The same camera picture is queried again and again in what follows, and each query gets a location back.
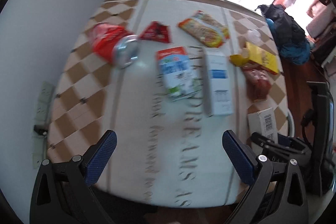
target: wooden floor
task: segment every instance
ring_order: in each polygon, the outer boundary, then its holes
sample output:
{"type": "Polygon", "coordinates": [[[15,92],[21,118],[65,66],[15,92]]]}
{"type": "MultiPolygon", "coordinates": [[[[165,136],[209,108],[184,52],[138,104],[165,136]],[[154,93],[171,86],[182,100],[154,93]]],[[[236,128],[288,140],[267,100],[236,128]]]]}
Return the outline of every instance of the wooden floor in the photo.
{"type": "MultiPolygon", "coordinates": [[[[286,60],[281,60],[285,75],[288,108],[291,111],[294,124],[295,136],[301,135],[301,118],[312,107],[311,91],[307,81],[325,81],[322,74],[309,61],[302,66],[293,65],[286,60]]],[[[306,135],[311,142],[314,138],[314,127],[306,128],[306,135]]],[[[148,213],[146,220],[149,224],[167,224],[179,222],[181,224],[223,224],[234,210],[233,206],[222,206],[203,209],[172,209],[159,208],[157,213],[148,213]]]]}

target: white wall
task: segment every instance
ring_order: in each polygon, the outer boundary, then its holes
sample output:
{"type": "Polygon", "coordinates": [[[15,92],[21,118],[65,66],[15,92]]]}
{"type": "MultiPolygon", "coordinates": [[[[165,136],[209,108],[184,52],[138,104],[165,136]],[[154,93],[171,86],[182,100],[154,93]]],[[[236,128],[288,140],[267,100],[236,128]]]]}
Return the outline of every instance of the white wall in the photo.
{"type": "Polygon", "coordinates": [[[81,29],[102,0],[9,0],[0,13],[0,188],[24,223],[37,170],[34,105],[43,80],[57,84],[81,29]]]}

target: table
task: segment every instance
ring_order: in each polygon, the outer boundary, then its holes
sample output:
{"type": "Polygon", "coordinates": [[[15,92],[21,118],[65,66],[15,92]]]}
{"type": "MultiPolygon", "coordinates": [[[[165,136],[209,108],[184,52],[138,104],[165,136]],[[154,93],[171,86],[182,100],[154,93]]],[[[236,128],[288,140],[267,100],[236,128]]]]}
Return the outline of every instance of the table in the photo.
{"type": "Polygon", "coordinates": [[[254,104],[246,96],[244,75],[229,64],[233,115],[207,117],[202,92],[172,103],[164,95],[155,52],[185,46],[201,79],[202,45],[176,27],[196,10],[228,25],[231,39],[221,47],[226,56],[239,53],[249,29],[260,32],[259,46],[278,56],[264,19],[227,1],[105,0],[79,35],[58,83],[48,135],[48,156],[53,162],[83,154],[107,129],[113,129],[118,144],[96,184],[100,189],[166,207],[235,202],[240,180],[222,148],[222,133],[232,129],[246,142],[246,115],[273,107],[277,128],[287,135],[285,80],[281,73],[271,75],[268,99],[254,104]],[[97,22],[123,25],[140,34],[153,20],[171,26],[172,44],[142,41],[139,59],[124,70],[92,53],[88,34],[97,22]]]}

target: white box with blue stripe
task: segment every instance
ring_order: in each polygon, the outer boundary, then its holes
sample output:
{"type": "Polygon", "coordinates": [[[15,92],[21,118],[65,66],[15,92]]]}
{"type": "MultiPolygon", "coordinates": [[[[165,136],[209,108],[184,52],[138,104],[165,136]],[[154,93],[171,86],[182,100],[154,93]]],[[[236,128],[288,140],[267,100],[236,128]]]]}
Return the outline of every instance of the white box with blue stripe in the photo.
{"type": "Polygon", "coordinates": [[[204,48],[204,109],[209,115],[231,115],[231,84],[227,60],[218,48],[204,48]]]}

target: metal bolt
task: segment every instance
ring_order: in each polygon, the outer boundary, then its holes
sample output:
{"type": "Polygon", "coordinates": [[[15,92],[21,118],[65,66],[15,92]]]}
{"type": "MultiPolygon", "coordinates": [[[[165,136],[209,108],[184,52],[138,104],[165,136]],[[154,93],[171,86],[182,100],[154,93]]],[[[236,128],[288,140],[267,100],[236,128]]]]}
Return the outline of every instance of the metal bolt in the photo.
{"type": "Polygon", "coordinates": [[[82,157],[81,157],[80,155],[76,155],[76,156],[73,156],[73,157],[72,157],[72,160],[73,160],[73,161],[80,161],[81,158],[82,158],[82,157]]]}
{"type": "Polygon", "coordinates": [[[48,159],[44,159],[43,161],[42,161],[42,165],[48,165],[49,164],[49,160],[48,159]]]}
{"type": "Polygon", "coordinates": [[[264,155],[259,155],[259,156],[258,156],[258,159],[259,159],[260,161],[262,161],[262,162],[265,162],[265,161],[267,160],[267,157],[264,156],[264,155]]]}
{"type": "Polygon", "coordinates": [[[297,165],[297,161],[296,161],[296,159],[291,159],[289,162],[290,162],[291,164],[293,164],[293,165],[297,165]]]}

